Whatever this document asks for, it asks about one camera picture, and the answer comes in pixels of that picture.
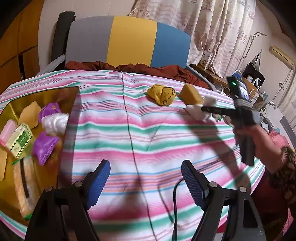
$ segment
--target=purple bag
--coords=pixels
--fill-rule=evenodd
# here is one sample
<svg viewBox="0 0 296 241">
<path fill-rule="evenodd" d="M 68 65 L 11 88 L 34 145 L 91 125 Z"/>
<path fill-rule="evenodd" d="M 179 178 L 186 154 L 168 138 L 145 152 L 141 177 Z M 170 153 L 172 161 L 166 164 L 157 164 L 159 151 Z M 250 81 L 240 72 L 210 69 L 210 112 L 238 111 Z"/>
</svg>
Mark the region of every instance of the purple bag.
<svg viewBox="0 0 296 241">
<path fill-rule="evenodd" d="M 45 131 L 40 133 L 32 149 L 32 155 L 37 157 L 40 166 L 44 165 L 58 142 L 58 137 L 47 136 Z"/>
<path fill-rule="evenodd" d="M 59 108 L 59 104 L 57 102 L 49 103 L 48 105 L 44 106 L 40 113 L 38 122 L 41 123 L 41 120 L 44 116 L 52 115 L 56 113 L 61 113 L 61 109 Z"/>
</svg>

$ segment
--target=striped blanket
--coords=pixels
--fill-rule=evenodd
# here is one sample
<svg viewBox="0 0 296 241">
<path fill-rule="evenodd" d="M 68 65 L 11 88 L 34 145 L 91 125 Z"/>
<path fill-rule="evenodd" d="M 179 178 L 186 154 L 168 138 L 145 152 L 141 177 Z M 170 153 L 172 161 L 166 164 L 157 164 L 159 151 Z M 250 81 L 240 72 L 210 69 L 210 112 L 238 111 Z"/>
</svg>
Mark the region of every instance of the striped blanket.
<svg viewBox="0 0 296 241">
<path fill-rule="evenodd" d="M 178 98 L 158 106 L 146 96 L 153 84 L 184 83 L 160 77 L 115 71 L 60 71 L 11 85 L 0 95 L 0 110 L 20 96 L 41 90 L 79 86 L 63 150 L 60 175 L 82 180 L 102 159 L 111 174 L 89 216 L 101 240 L 169 241 L 173 230 L 173 188 L 182 178 L 181 163 L 189 159 L 209 181 L 223 187 L 254 189 L 264 166 L 240 162 L 232 128 L 223 121 L 195 121 Z M 232 107 L 229 97 L 214 95 L 217 106 Z M 190 240 L 203 212 L 185 183 L 177 189 L 178 240 Z M 221 222 L 226 220 L 223 209 Z M 20 237 L 26 227 L 0 212 L 0 219 Z"/>
</svg>

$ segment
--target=blue gripper pad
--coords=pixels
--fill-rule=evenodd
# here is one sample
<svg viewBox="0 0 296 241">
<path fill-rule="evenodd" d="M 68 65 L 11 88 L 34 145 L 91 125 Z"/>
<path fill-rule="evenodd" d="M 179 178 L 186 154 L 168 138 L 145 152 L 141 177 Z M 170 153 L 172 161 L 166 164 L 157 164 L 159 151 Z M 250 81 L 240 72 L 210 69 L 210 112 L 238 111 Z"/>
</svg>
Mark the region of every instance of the blue gripper pad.
<svg viewBox="0 0 296 241">
<path fill-rule="evenodd" d="M 84 180 L 86 184 L 83 187 L 86 193 L 86 210 L 95 205 L 101 195 L 105 183 L 110 175 L 111 166 L 107 160 L 102 160 L 94 172 L 90 172 Z"/>
<path fill-rule="evenodd" d="M 197 172 L 189 160 L 182 162 L 181 173 L 195 204 L 205 210 L 207 208 L 205 198 L 209 194 L 208 180 L 202 173 Z"/>
</svg>

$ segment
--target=wall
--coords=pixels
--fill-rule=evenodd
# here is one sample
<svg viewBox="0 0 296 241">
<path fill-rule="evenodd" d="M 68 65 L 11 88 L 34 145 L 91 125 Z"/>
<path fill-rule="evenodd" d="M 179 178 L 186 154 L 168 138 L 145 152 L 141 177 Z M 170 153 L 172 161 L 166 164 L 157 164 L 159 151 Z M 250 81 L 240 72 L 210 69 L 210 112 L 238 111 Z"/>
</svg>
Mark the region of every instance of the wall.
<svg viewBox="0 0 296 241">
<path fill-rule="evenodd" d="M 275 16 L 259 1 L 257 1 L 256 5 L 254 21 L 250 32 L 251 36 L 255 32 L 264 33 L 267 37 L 261 35 L 254 39 L 250 52 L 244 60 L 240 71 L 243 72 L 246 65 L 262 49 L 260 72 L 265 77 L 265 81 L 260 91 L 266 91 L 268 101 L 275 96 L 279 83 L 284 82 L 289 72 L 289 68 L 269 52 L 270 46 L 275 45 L 279 47 L 294 60 L 296 60 L 296 48 L 290 38 L 282 33 Z M 281 90 L 277 95 L 277 98 L 274 100 L 276 105 L 280 102 L 283 94 L 284 90 Z"/>
<path fill-rule="evenodd" d="M 127 16 L 134 2 L 135 0 L 45 0 L 38 35 L 40 69 L 50 63 L 55 26 L 61 12 L 74 11 L 76 19 L 99 15 Z"/>
</svg>

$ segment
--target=sleeve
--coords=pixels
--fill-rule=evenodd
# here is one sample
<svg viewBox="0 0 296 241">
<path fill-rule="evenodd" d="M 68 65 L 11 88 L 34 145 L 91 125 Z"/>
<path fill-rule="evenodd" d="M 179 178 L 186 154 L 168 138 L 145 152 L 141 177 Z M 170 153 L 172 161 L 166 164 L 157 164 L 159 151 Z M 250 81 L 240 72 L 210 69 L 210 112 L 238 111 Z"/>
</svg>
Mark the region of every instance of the sleeve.
<svg viewBox="0 0 296 241">
<path fill-rule="evenodd" d="M 296 218 L 296 155 L 290 147 L 281 150 L 283 165 L 269 178 L 269 183 L 282 191 L 292 216 Z"/>
</svg>

